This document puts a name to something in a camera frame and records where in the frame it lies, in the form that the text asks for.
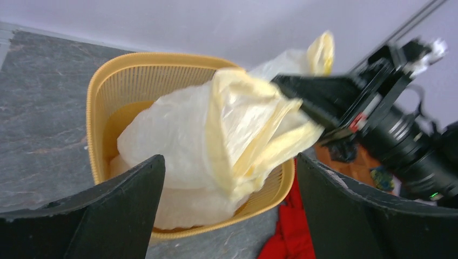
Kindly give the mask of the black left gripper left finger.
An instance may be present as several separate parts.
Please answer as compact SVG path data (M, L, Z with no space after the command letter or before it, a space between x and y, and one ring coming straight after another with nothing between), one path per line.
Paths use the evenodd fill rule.
M1 258L144 258L165 179L155 155L35 209L1 213Z

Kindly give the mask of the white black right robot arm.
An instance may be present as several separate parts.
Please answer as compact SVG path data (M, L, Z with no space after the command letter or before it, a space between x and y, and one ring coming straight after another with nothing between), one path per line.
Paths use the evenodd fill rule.
M322 145L356 140L413 196L381 192L300 155L298 181L317 258L457 258L457 123L443 133L419 105L395 106L447 52L444 40L385 45L357 74L277 75L273 82L325 131Z

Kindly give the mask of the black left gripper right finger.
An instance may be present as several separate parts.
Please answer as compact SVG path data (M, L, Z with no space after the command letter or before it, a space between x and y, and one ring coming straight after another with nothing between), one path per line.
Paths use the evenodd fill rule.
M304 154L297 178L317 258L457 258L457 210L382 192Z

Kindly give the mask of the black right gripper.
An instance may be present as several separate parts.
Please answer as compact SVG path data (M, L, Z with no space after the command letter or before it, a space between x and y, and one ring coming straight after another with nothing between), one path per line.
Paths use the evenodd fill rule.
M325 130L343 127L344 139L360 143L415 142L415 118L394 102L412 81L415 46L383 46L353 77L279 74L271 82Z

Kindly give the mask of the translucent white trash bag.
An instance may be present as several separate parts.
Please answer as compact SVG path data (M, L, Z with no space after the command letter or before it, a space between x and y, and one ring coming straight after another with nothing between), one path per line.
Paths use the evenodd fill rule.
M249 72L218 70L198 86L175 90L141 111L117 139L117 176L145 159L165 158L154 225L190 228L228 220L270 172L314 145L322 126L286 98L278 74L326 76L334 38L326 31L307 50L287 50Z

